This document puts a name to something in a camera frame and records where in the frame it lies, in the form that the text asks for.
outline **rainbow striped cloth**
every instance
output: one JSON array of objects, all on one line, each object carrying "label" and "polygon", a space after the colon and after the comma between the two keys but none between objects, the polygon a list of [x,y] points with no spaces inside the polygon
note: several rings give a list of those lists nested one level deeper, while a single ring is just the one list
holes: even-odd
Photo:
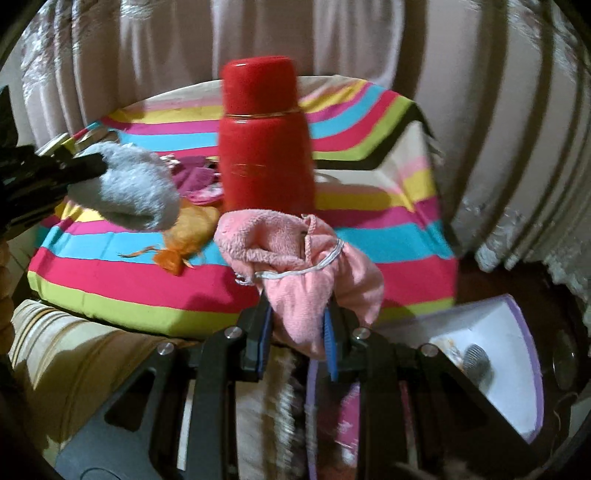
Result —
[{"label": "rainbow striped cloth", "polygon": [[[385,279],[381,319],[430,313],[453,304],[457,263],[439,218],[414,104],[346,77],[302,77],[319,174],[317,211]],[[118,110],[101,123],[122,142],[156,152],[217,155],[220,83],[202,83]],[[175,277],[152,255],[118,254],[162,245],[160,233],[130,232],[65,201],[42,223],[28,273],[31,288],[63,309],[130,329],[202,338],[231,325],[256,303],[237,285],[214,243]]]}]

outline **blue gripper pad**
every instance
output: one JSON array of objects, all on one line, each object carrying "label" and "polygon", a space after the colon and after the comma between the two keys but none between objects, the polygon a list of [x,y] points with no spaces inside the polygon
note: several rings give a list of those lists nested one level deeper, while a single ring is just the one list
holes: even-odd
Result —
[{"label": "blue gripper pad", "polygon": [[326,365],[330,373],[330,379],[336,382],[339,377],[338,363],[336,358],[336,340],[335,330],[332,325],[332,318],[328,307],[324,310],[324,325],[323,325],[323,336],[324,336],[324,351],[326,352]]},{"label": "blue gripper pad", "polygon": [[261,340],[258,344],[258,358],[256,359],[256,372],[259,378],[265,374],[269,351],[271,349],[271,333],[273,331],[273,309],[269,305],[265,313],[265,324],[263,325]]}]

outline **fabric pile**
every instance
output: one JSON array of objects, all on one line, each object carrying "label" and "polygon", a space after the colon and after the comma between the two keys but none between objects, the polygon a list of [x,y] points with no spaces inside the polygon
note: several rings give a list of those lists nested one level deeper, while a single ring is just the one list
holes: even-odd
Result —
[{"label": "fabric pile", "polygon": [[311,358],[324,358],[322,318],[333,294],[360,324],[378,318],[384,298],[380,270],[317,216],[228,212],[214,241],[240,283],[264,288],[275,313],[275,339]]},{"label": "fabric pile", "polygon": [[168,165],[173,182],[181,197],[194,205],[214,205],[223,198],[222,184],[215,166],[206,157],[183,157],[178,160],[174,155],[162,157]]},{"label": "fabric pile", "polygon": [[108,221],[135,231],[171,228],[179,196],[156,153],[132,144],[99,142],[84,154],[101,154],[108,169],[98,178],[68,187],[68,197],[97,210]]}]

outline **gold band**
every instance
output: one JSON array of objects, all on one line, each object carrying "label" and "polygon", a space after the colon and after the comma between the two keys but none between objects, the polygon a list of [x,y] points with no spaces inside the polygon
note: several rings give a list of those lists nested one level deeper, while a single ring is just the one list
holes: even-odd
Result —
[{"label": "gold band", "polygon": [[289,115],[290,113],[299,112],[300,108],[295,107],[289,110],[283,110],[282,112],[273,112],[273,113],[253,113],[251,115],[238,115],[234,113],[226,113],[225,116],[227,118],[234,118],[236,120],[246,120],[248,118],[275,118],[276,116],[285,116]]}]

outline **orange mesh bag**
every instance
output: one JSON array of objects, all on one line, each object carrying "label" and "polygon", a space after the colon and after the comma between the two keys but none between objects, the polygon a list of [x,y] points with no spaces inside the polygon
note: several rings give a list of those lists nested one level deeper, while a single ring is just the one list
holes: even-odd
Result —
[{"label": "orange mesh bag", "polygon": [[173,275],[180,275],[183,266],[193,268],[188,257],[199,253],[211,240],[220,212],[216,207],[194,205],[181,200],[181,208],[174,226],[163,232],[164,248],[146,247],[139,252],[121,257],[137,257],[155,251],[154,262]]}]

